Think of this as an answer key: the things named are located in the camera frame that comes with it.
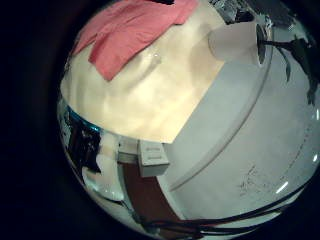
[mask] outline brown floor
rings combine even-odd
[[[140,177],[139,167],[135,164],[122,166],[128,196],[139,215],[146,217],[148,221],[181,221],[168,204],[156,177]],[[186,236],[168,230],[161,230],[160,235],[167,239]]]

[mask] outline white box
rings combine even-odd
[[[162,175],[169,167],[169,160],[162,143],[139,142],[139,168],[141,177]]]

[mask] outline white cup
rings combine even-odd
[[[225,25],[209,33],[209,47],[219,60],[262,66],[258,55],[257,23]]]

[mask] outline red cloth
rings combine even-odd
[[[122,0],[94,16],[81,30],[73,55],[93,43],[89,61],[108,81],[139,51],[171,25],[183,24],[197,0],[175,0],[172,5],[148,0]]]

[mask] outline electrical cord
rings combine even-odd
[[[300,64],[305,74],[308,76],[309,80],[309,90],[307,92],[308,104],[315,105],[315,93],[320,83],[320,74],[317,66],[320,50],[316,45],[307,43],[303,38],[295,38],[290,42],[274,42],[266,40],[258,40],[258,45],[270,45],[276,47],[287,63],[287,80],[288,80],[288,71],[290,71],[290,64],[280,49],[286,49],[292,55],[292,57]]]
[[[241,220],[260,217],[260,216],[264,216],[271,213],[282,212],[288,207],[290,207],[291,204],[285,204],[276,208],[273,208],[273,207],[283,203],[284,201],[288,200],[289,198],[297,194],[299,191],[305,188],[310,181],[311,181],[311,178],[308,181],[306,181],[303,185],[301,185],[299,188],[297,188],[295,191],[291,192],[290,194],[280,198],[279,200],[273,203],[270,203],[256,210],[253,210],[244,214],[228,217],[228,218],[186,220],[184,222],[173,222],[173,221],[167,221],[167,220],[155,220],[155,221],[148,222],[145,220],[145,218],[141,216],[139,216],[138,219],[139,219],[139,223],[142,226],[144,226],[144,228],[146,229],[160,228],[160,229],[173,231],[177,233],[184,233],[189,235],[188,239],[201,239],[203,236],[226,236],[226,235],[229,236],[229,235],[238,235],[238,234],[248,233],[253,230],[256,230],[261,226],[264,226],[270,223],[271,221],[256,224],[249,227],[236,227],[236,228],[216,227],[216,226],[210,226],[210,225],[227,224],[235,221],[241,221]]]
[[[291,76],[291,65],[290,65],[290,62],[289,62],[287,56],[284,54],[283,50],[281,48],[279,48],[279,47],[276,47],[276,48],[280,52],[280,54],[283,57],[284,61],[286,62],[287,82],[289,82],[290,76]]]

